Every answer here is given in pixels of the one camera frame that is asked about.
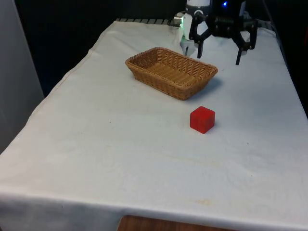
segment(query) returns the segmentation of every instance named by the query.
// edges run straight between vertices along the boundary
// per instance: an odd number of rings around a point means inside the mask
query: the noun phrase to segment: woven basket
[[[218,72],[204,64],[166,48],[153,48],[126,60],[135,79],[179,100],[201,91]]]

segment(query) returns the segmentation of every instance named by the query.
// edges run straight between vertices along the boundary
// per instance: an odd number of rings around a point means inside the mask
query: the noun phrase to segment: table
[[[117,231],[232,231],[167,220],[124,216]]]
[[[259,30],[239,66],[231,40],[207,39],[202,61],[219,73],[187,101],[124,64],[152,47],[180,52],[179,38],[141,23],[102,33],[0,155],[4,231],[114,231],[124,215],[308,230],[308,122],[274,34]],[[216,111],[205,135],[189,127],[201,105]]]

